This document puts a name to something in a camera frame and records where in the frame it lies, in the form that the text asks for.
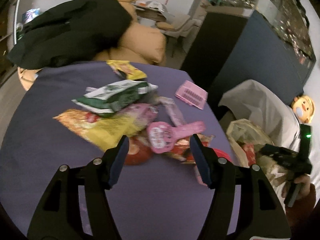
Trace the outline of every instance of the pink barcode package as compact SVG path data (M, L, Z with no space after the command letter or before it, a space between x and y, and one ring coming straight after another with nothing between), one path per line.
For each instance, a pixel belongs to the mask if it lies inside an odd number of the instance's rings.
M186 80L184 84L178 88L176 97L191 106L203 109L208 98L208 93L192 82Z

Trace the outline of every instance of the brown sleeve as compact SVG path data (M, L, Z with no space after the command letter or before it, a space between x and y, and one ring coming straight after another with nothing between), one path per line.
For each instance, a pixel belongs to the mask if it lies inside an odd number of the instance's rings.
M300 222L305 221L313 211L316 204L316 189L315 185L310 185L310 193L308 196L296 200L293 207L285 207L287 219L290 227L294 227Z

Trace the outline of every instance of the green and white snack bag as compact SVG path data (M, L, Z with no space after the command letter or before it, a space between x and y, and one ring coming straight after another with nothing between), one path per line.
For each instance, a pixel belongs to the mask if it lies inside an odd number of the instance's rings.
M122 80L95 89L72 102L101 117L110 117L157 88L143 81Z

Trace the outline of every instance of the person's arm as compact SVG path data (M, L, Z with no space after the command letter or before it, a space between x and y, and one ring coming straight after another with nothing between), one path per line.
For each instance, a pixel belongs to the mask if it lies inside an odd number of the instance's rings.
M302 175L294 180L294 183L302 183L301 190L297 196L296 201L292 207L285 207L287 219L291 228L298 223L305 221L313 211L316 204L316 189L310 182L308 175ZM282 192L282 197L285 197L288 193L288 184L285 185Z

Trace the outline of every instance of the gray cloth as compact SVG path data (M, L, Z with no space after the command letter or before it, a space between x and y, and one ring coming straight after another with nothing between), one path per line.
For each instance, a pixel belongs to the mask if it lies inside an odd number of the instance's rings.
M147 81L158 85L158 94L173 98L187 122L204 121L206 135L215 135L211 147L235 156L208 105L204 110L189 106L174 94L187 73L175 69L133 64ZM44 68L17 108L0 149L0 201L17 227L27 233L33 212L52 176L62 164L86 165L103 155L101 150L69 131L52 117L78 108L71 99L86 87L119 81L105 62L88 62L60 68ZM163 106L156 121L171 123ZM156 155L140 166L124 166L118 183L107 192L113 218L123 240L195 240L204 224L214 191L198 184L193 166ZM234 231L239 208L236 192ZM80 190L83 225L83 190Z
M295 114L259 82L242 82L224 93L219 105L228 107L236 119L260 126L276 146L299 150L300 124Z

